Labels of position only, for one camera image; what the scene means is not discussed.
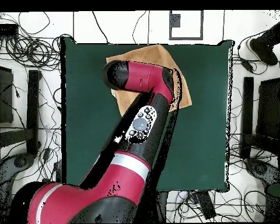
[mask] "black stand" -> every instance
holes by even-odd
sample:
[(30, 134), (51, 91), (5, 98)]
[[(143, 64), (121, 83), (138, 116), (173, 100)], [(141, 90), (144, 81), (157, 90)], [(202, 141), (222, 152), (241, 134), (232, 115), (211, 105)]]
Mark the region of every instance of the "black stand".
[(244, 78), (240, 158), (250, 158), (251, 147), (280, 155), (280, 78), (261, 82), (256, 134), (253, 126), (254, 79)]
[(0, 133), (0, 148), (26, 141), (27, 153), (37, 155), (39, 143), (39, 81), (42, 75), (38, 70), (30, 70), (27, 97), (27, 128), (20, 131)]

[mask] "towel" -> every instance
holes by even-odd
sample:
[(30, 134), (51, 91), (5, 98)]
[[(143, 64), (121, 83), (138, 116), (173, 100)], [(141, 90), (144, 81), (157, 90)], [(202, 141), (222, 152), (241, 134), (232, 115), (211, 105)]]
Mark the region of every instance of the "towel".
[[(150, 45), (147, 47), (139, 48), (136, 50), (129, 51), (125, 54), (116, 55), (113, 57), (106, 58), (107, 63), (111, 62), (113, 60), (122, 60), (122, 61), (134, 61), (134, 62), (144, 62), (147, 64), (156, 64), (160, 65), (166, 68), (170, 69), (176, 69), (179, 71), (181, 76), (181, 82), (182, 82), (182, 96), (181, 96), (181, 102), (180, 102), (180, 109), (191, 106), (191, 96), (190, 92), (187, 86), (187, 82), (181, 73), (180, 69), (174, 62), (173, 58), (169, 54), (169, 52), (160, 44), (158, 45)], [(177, 75), (176, 73), (173, 74), (173, 80), (174, 80), (174, 98), (178, 99), (177, 95)], [(118, 108), (120, 111), (121, 116), (123, 116), (132, 104), (132, 102), (135, 100), (135, 98), (139, 95), (139, 93), (136, 92), (129, 92), (125, 90), (111, 90), (112, 94), (117, 99)], [(177, 107), (177, 104), (174, 104), (172, 102), (170, 106), (170, 111), (175, 110)]]

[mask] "green tabletop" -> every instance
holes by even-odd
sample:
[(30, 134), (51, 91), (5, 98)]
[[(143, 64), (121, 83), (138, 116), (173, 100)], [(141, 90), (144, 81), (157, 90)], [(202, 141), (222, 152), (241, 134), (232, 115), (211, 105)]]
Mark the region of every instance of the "green tabletop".
[[(144, 46), (74, 44), (66, 38), (67, 183), (79, 184), (84, 179), (121, 118), (116, 99), (102, 80), (106, 58)], [(179, 112), (157, 189), (222, 189), (232, 42), (163, 46), (187, 81), (192, 106)]]

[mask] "black object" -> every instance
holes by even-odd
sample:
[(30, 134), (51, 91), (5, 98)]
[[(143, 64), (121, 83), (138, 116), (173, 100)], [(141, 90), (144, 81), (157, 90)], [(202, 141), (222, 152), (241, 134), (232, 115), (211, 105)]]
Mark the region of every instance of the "black object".
[(44, 155), (43, 155), (44, 164), (47, 163), (50, 153), (51, 153), (51, 149), (45, 149)]
[[(244, 161), (247, 172), (259, 179), (264, 188), (272, 184), (280, 183), (280, 171), (269, 163), (258, 159), (246, 159)], [(280, 222), (280, 197), (270, 194), (265, 195), (266, 207), (264, 222)]]
[(197, 191), (196, 196), (201, 206), (201, 211), (206, 220), (214, 218), (217, 214), (208, 191)]
[(10, 107), (12, 106), (12, 82), (12, 70), (0, 66), (0, 123), (13, 121), (12, 108)]
[(261, 82), (256, 134), (252, 134), (253, 87), (253, 78), (244, 78), (240, 158), (250, 158), (252, 146), (280, 155), (280, 78)]
[(169, 11), (169, 40), (203, 40), (203, 19), (204, 19), (204, 11), (201, 10), (201, 18), (200, 18), (200, 36), (199, 37), (172, 37), (172, 27), (180, 27), (180, 14), (172, 14), (172, 10)]
[(77, 213), (69, 223), (131, 223), (135, 204), (122, 197), (106, 197)]
[(246, 134), (252, 134), (253, 127), (253, 91), (254, 78), (245, 77), (243, 85), (243, 106), (241, 115), (241, 140), (240, 140), (240, 157), (243, 159), (250, 157), (251, 147), (247, 146), (244, 141)]
[(49, 178), (43, 178), (41, 181), (44, 182), (44, 183), (48, 183), (48, 182), (50, 182), (50, 179)]
[(54, 171), (56, 172), (56, 182), (62, 183), (62, 161), (54, 163)]
[(1, 24), (0, 23), (0, 38), (18, 38), (19, 25), (18, 24)]
[(160, 223), (166, 223), (166, 205), (168, 199), (167, 191), (159, 191), (156, 198), (157, 214), (159, 216)]
[(27, 153), (34, 156), (40, 147), (39, 142), (39, 80), (41, 72), (30, 70), (28, 78), (27, 98), (27, 128), (20, 131), (8, 131), (0, 133), (0, 148), (26, 141)]
[(243, 66), (246, 70), (248, 70), (248, 71), (250, 71), (250, 72), (253, 72), (253, 67), (252, 67), (251, 64), (249, 64), (249, 62), (248, 62), (247, 60), (245, 60), (245, 59), (243, 59), (243, 58), (241, 58), (240, 60), (241, 60), (242, 66)]
[(259, 87), (256, 133), (280, 138), (280, 78), (265, 80)]
[(12, 203), (12, 186), (19, 172), (22, 172), (33, 165), (32, 154), (22, 153), (5, 159), (0, 163), (0, 209), (8, 217)]

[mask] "cable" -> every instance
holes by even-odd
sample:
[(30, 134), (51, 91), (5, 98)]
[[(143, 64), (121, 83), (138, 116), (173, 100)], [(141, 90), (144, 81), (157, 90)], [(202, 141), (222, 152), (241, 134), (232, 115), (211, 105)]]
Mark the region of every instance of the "cable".
[(222, 40), (224, 40), (224, 29), (225, 29), (225, 10), (223, 13), (223, 32), (222, 32)]
[(134, 31), (133, 31), (132, 37), (133, 37), (133, 40), (134, 40), (135, 44), (136, 44), (136, 41), (135, 41), (135, 39), (134, 39), (135, 29), (136, 29), (136, 27), (137, 27), (137, 25), (138, 25), (139, 20), (141, 19), (141, 17), (143, 17), (143, 15), (145, 15), (146, 12), (147, 12), (147, 10), (139, 17), (139, 19), (137, 20), (136, 25), (135, 25), (135, 27), (134, 27)]
[(151, 11), (148, 11), (148, 31), (147, 31), (147, 44), (149, 44), (149, 15), (151, 14)]
[(43, 31), (44, 29), (46, 29), (46, 27), (50, 25), (50, 18), (48, 17), (48, 15), (47, 15), (45, 12), (43, 12), (43, 13), (45, 14), (45, 16), (46, 16), (47, 19), (48, 19), (48, 24), (47, 24), (43, 29), (41, 29), (40, 31), (38, 31), (38, 32), (36, 32), (36, 33), (28, 33), (28, 32), (22, 27), (22, 25), (20, 24), (20, 15), (22, 14), (22, 12), (20, 12), (20, 13), (19, 13), (18, 20), (19, 20), (19, 26), (20, 26), (21, 30), (24, 31), (28, 36), (30, 36), (30, 35), (38, 34), (38, 33), (40, 33), (41, 31)]
[(107, 44), (109, 44), (108, 39), (107, 39), (107, 36), (104, 34), (104, 32), (102, 31), (102, 29), (100, 28), (99, 23), (97, 22), (95, 12), (94, 12), (94, 11), (92, 11), (92, 14), (93, 14), (93, 16), (94, 16), (94, 19), (96, 20), (96, 24), (97, 24), (97, 26), (99, 27), (99, 29), (100, 29), (101, 33), (103, 34), (103, 36), (104, 36), (104, 37), (105, 37), (105, 39), (106, 39)]
[(11, 153), (11, 151), (12, 151), (14, 148), (16, 148), (16, 147), (18, 147), (18, 146), (24, 144), (25, 142), (26, 142), (26, 141), (21, 142), (21, 143), (17, 144), (16, 146), (12, 147), (12, 148), (9, 150), (9, 152), (7, 153), (7, 155), (4, 156), (4, 157), (0, 160), (0, 163), (3, 162), (3, 161), (6, 160), (6, 159), (9, 159), (9, 158), (10, 158), (10, 157), (9, 157), (9, 154)]
[(255, 222), (252, 218), (251, 218), (251, 216), (249, 215), (249, 213), (248, 213), (248, 209), (247, 209), (247, 203), (246, 203), (246, 197), (250, 194), (250, 193), (259, 193), (259, 194), (261, 194), (262, 196), (264, 196), (265, 198), (266, 198), (266, 196), (261, 192), (261, 191), (257, 191), (257, 190), (253, 190), (253, 191), (249, 191), (249, 192), (247, 192), (246, 194), (245, 194), (245, 196), (244, 196), (244, 208), (245, 208), (245, 212), (246, 212), (246, 214), (247, 214), (247, 216), (250, 218), (250, 220), (252, 221), (252, 222)]
[(56, 98), (55, 98), (56, 92), (59, 91), (60, 89), (61, 89), (61, 87), (60, 87), (59, 89), (56, 89), (56, 90), (54, 91), (54, 93), (53, 93), (53, 99), (54, 99), (54, 101), (55, 101), (57, 104), (61, 104), (61, 102), (56, 101)]

